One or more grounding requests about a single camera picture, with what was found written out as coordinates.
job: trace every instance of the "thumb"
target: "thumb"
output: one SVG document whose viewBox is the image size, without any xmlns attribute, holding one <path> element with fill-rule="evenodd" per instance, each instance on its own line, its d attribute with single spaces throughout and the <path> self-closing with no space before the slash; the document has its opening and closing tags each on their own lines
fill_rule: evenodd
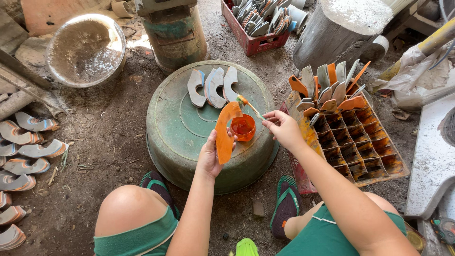
<svg viewBox="0 0 455 256">
<path fill-rule="evenodd" d="M 278 126 L 276 126 L 271 121 L 262 121 L 262 125 L 267 127 L 267 129 L 269 129 L 272 133 L 274 133 L 273 131 L 275 131 L 278 128 Z"/>
<path fill-rule="evenodd" d="M 212 151 L 212 150 L 215 149 L 215 141 L 216 141 L 216 139 L 217 139 L 217 131 L 216 130 L 212 130 L 212 132 L 210 132 L 210 135 L 207 138 L 207 143 L 205 143 L 206 149 L 208 151 Z"/>
</svg>

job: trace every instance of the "red plastic crate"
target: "red plastic crate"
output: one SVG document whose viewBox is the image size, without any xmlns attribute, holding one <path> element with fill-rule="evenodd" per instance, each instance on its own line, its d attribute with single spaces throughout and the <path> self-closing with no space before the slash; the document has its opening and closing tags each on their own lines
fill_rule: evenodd
<svg viewBox="0 0 455 256">
<path fill-rule="evenodd" d="M 221 0 L 221 13 L 223 14 L 224 18 L 226 18 L 226 21 L 229 24 L 232 33 L 234 34 L 235 38 L 237 38 L 238 43 L 247 56 L 277 48 L 286 44 L 289 34 L 291 34 L 291 32 L 288 31 L 285 31 L 279 36 L 275 35 L 275 33 L 257 37 L 248 36 L 240 23 L 237 21 L 237 18 L 234 16 L 234 14 L 232 14 L 232 6 L 233 3 L 231 0 Z"/>
</svg>

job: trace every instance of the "green flip-flop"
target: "green flip-flop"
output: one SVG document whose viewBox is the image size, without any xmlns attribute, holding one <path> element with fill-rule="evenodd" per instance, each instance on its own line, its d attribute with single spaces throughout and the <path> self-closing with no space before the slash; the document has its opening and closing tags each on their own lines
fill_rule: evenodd
<svg viewBox="0 0 455 256">
<path fill-rule="evenodd" d="M 149 180 L 150 180 L 150 181 L 148 182 L 148 184 L 147 184 L 147 187 L 146 187 L 147 189 L 150 189 L 150 188 L 152 187 L 153 184 L 157 184 L 157 185 L 160 185 L 161 187 L 165 188 L 166 191 L 167 191 L 167 193 L 169 193 L 169 190 L 167 189 L 167 187 L 166 187 L 166 185 L 164 184 L 164 182 L 163 182 L 161 176 L 159 176 L 159 174 L 158 174 L 157 172 L 155 172 L 155 171 L 150 171 L 150 172 L 146 173 L 146 174 L 142 177 L 142 179 L 141 179 L 141 183 L 140 183 L 141 185 L 144 183 L 144 180 L 145 180 L 145 179 L 149 179 Z M 180 212 L 178 211 L 178 208 L 177 208 L 177 206 L 176 206 L 175 204 L 173 205 L 173 208 L 175 209 L 175 212 L 176 212 L 176 215 L 177 215 L 176 218 L 177 218 L 177 220 L 178 220 L 178 219 L 180 218 Z"/>
<path fill-rule="evenodd" d="M 259 256 L 258 248 L 249 238 L 243 238 L 237 243 L 235 256 Z"/>
<path fill-rule="evenodd" d="M 289 187 L 283 193 L 281 193 L 281 184 L 283 182 L 285 182 L 285 181 L 287 181 L 287 183 L 289 184 Z M 291 196 L 292 196 L 292 198 L 294 200 L 295 208 L 297 208 L 297 214 L 299 213 L 299 206 L 298 206 L 297 196 L 294 193 L 294 191 L 292 191 L 291 186 L 294 186 L 294 187 L 297 188 L 297 184 L 295 183 L 294 178 L 289 176 L 289 175 L 281 176 L 280 180 L 278 181 L 278 186 L 277 186 L 277 205 L 275 207 L 275 211 L 273 212 L 272 219 L 270 220 L 270 225 L 269 225 L 270 230 L 272 230 L 272 222 L 273 222 L 273 219 L 275 218 L 275 215 L 277 213 L 278 206 L 284 200 L 284 198 L 286 198 L 286 196 L 288 194 L 291 194 Z"/>
</svg>

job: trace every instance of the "orange foam piece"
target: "orange foam piece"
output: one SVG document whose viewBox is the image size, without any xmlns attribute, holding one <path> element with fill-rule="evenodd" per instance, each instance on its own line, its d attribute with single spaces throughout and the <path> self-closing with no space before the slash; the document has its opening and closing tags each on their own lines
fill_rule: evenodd
<svg viewBox="0 0 455 256">
<path fill-rule="evenodd" d="M 365 101 L 362 96 L 355 96 L 352 98 L 354 100 L 354 108 L 363 108 L 365 107 Z"/>
<path fill-rule="evenodd" d="M 291 88 L 293 91 L 297 91 L 305 96 L 305 98 L 308 97 L 308 90 L 307 87 L 300 82 L 295 75 L 292 75 L 289 79 L 289 84 L 291 85 Z"/>
<path fill-rule="evenodd" d="M 354 108 L 354 106 L 355 106 L 355 100 L 352 98 L 352 99 L 343 101 L 343 102 L 338 106 L 338 109 L 341 109 L 342 111 L 344 111 L 344 110 L 351 110 L 351 109 Z"/>
<path fill-rule="evenodd" d="M 215 130 L 217 131 L 217 153 L 218 162 L 225 164 L 229 162 L 232 154 L 232 143 L 234 143 L 234 137 L 230 137 L 226 132 L 228 122 L 233 118 L 242 117 L 242 111 L 237 102 L 229 102 L 221 111 Z"/>
<path fill-rule="evenodd" d="M 335 63 L 327 65 L 327 71 L 329 72 L 330 86 L 338 81 L 337 73 L 335 72 Z"/>
<path fill-rule="evenodd" d="M 323 110 L 327 111 L 328 113 L 337 111 L 337 101 L 335 99 L 326 101 L 321 107 L 321 111 Z"/>
<path fill-rule="evenodd" d="M 354 84 L 357 83 L 360 76 L 365 72 L 365 69 L 367 69 L 369 64 L 370 64 L 370 61 L 367 64 L 365 64 L 365 66 L 362 68 L 362 70 L 356 75 L 356 77 L 354 78 L 354 81 L 352 81 L 351 85 L 348 87 L 348 89 L 346 89 L 346 92 L 349 92 L 349 90 L 352 88 L 352 86 L 354 86 Z"/>
<path fill-rule="evenodd" d="M 319 98 L 318 94 L 319 90 L 319 84 L 318 84 L 318 77 L 314 77 L 314 100 L 317 100 Z"/>
<path fill-rule="evenodd" d="M 303 112 L 303 117 L 306 118 L 306 117 L 311 117 L 313 116 L 314 114 L 317 114 L 319 113 L 319 110 L 315 109 L 315 108 L 308 108 L 306 109 L 304 112 Z"/>
</svg>

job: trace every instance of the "yellow pole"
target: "yellow pole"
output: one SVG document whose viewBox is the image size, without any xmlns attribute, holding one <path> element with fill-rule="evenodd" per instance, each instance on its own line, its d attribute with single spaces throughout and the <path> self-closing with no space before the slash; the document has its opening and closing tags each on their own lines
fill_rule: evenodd
<svg viewBox="0 0 455 256">
<path fill-rule="evenodd" d="M 429 56 L 454 38 L 455 19 L 451 19 L 449 22 L 445 23 L 444 26 L 440 27 L 440 29 L 438 29 L 427 39 L 421 42 L 417 47 L 423 54 L 425 54 L 425 56 Z M 398 73 L 400 65 L 401 61 L 398 60 L 394 65 L 380 74 L 378 78 L 381 80 L 390 81 L 390 79 L 392 79 L 392 77 Z"/>
</svg>

